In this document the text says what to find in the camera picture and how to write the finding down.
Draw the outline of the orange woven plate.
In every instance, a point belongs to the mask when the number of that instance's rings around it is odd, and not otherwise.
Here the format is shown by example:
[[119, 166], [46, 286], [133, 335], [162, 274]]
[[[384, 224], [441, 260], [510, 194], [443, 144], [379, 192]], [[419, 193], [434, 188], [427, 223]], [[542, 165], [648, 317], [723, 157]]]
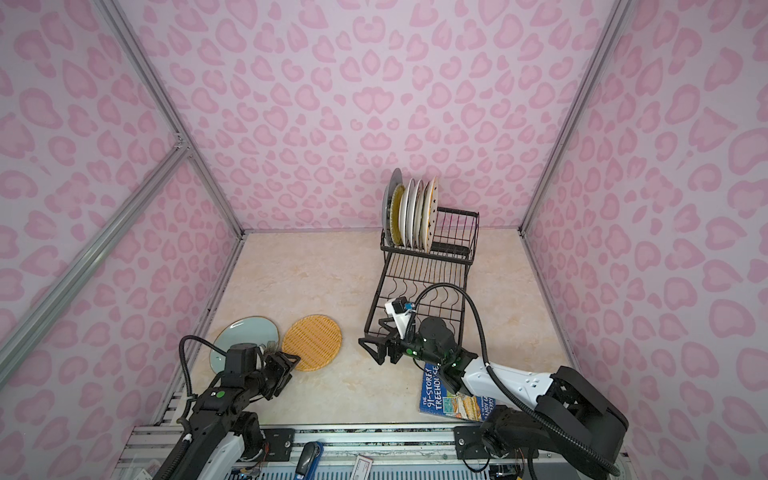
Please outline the orange woven plate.
[[309, 315], [296, 321], [283, 336], [284, 353], [298, 356], [298, 371], [312, 372], [328, 366], [339, 354], [342, 332], [339, 325], [325, 315]]

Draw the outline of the black wire dish rack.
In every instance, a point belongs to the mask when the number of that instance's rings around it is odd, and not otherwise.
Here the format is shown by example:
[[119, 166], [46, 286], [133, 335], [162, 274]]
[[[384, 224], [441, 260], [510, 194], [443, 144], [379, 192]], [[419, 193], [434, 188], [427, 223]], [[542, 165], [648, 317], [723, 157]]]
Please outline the black wire dish rack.
[[384, 338], [380, 324], [387, 317], [385, 303], [404, 296], [414, 301], [427, 287], [450, 283], [466, 288], [477, 250], [480, 215], [477, 212], [440, 207], [431, 250], [390, 246], [380, 235], [384, 266], [374, 294], [363, 335]]

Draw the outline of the white plate orange sun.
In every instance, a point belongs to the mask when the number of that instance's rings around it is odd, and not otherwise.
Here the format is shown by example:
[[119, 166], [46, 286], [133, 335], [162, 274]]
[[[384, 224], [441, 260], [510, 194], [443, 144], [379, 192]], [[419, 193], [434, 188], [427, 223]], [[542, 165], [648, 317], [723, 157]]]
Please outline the white plate orange sun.
[[423, 209], [424, 182], [419, 180], [416, 184], [416, 195], [413, 201], [413, 215], [411, 225], [411, 245], [414, 249], [421, 248], [420, 230]]

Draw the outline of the star pattern cat plate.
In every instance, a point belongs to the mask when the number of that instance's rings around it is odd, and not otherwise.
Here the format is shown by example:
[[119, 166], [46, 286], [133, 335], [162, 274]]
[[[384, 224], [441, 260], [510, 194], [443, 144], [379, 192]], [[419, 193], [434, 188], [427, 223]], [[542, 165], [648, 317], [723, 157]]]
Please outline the star pattern cat plate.
[[434, 224], [436, 221], [437, 209], [438, 209], [438, 192], [439, 192], [439, 180], [437, 177], [433, 177], [430, 180], [430, 196], [429, 207], [427, 215], [427, 230], [426, 230], [426, 248], [425, 252], [430, 253], [432, 249], [432, 243], [434, 239]]

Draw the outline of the yellow-green woven plate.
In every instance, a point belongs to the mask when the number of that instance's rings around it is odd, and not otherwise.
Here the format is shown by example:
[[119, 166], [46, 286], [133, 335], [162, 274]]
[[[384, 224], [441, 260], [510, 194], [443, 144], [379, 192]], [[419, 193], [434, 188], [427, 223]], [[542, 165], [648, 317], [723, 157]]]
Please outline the yellow-green woven plate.
[[398, 184], [394, 190], [394, 193], [390, 201], [389, 230], [390, 230], [390, 236], [392, 239], [392, 244], [395, 247], [404, 246], [403, 233], [400, 227], [401, 204], [402, 204], [404, 193], [405, 193], [405, 186], [403, 184]]

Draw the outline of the large grey-green plate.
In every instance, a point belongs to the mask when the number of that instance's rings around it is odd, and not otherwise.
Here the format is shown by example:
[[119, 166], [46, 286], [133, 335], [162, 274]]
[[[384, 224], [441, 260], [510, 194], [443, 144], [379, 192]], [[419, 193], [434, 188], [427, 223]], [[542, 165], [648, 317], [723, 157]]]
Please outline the large grey-green plate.
[[391, 202], [396, 188], [402, 184], [402, 171], [395, 168], [391, 174], [387, 187], [384, 190], [382, 198], [382, 229], [384, 235], [384, 245], [392, 246], [392, 236], [390, 230]]

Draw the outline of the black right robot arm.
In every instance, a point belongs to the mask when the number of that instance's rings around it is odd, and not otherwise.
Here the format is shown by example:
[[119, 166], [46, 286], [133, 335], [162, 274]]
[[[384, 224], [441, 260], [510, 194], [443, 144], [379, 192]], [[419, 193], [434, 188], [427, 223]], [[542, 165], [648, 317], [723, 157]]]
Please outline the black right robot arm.
[[452, 393], [491, 398], [496, 405], [481, 425], [481, 441], [493, 457], [531, 447], [561, 455], [590, 479], [613, 479], [629, 422], [577, 370], [554, 373], [504, 367], [464, 349], [446, 322], [428, 317], [384, 319], [383, 336], [359, 339], [378, 363], [410, 357], [432, 365]]

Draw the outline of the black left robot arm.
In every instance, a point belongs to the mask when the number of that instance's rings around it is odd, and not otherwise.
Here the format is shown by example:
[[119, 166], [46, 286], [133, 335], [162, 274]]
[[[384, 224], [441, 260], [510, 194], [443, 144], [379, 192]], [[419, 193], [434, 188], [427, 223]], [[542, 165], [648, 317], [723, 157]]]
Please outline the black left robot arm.
[[267, 459], [269, 441], [258, 415], [247, 407], [278, 397], [301, 357], [265, 354], [256, 344], [238, 343], [224, 358], [224, 369], [185, 407], [179, 418], [182, 434], [156, 479], [223, 479], [239, 462]]

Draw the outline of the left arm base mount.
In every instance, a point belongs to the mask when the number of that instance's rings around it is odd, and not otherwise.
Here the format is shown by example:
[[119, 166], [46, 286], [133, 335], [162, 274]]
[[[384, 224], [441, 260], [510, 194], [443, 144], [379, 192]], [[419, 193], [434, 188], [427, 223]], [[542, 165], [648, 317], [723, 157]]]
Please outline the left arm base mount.
[[287, 462], [293, 449], [296, 431], [293, 428], [270, 428], [245, 431], [240, 438], [244, 452], [240, 462]]

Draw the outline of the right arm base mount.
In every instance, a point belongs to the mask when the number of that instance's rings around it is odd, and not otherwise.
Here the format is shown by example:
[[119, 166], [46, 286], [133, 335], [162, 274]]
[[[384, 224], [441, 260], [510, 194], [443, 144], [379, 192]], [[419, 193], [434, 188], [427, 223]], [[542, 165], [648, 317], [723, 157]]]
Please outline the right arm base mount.
[[453, 428], [455, 451], [461, 460], [494, 460], [509, 456], [509, 448], [501, 439], [480, 424]]

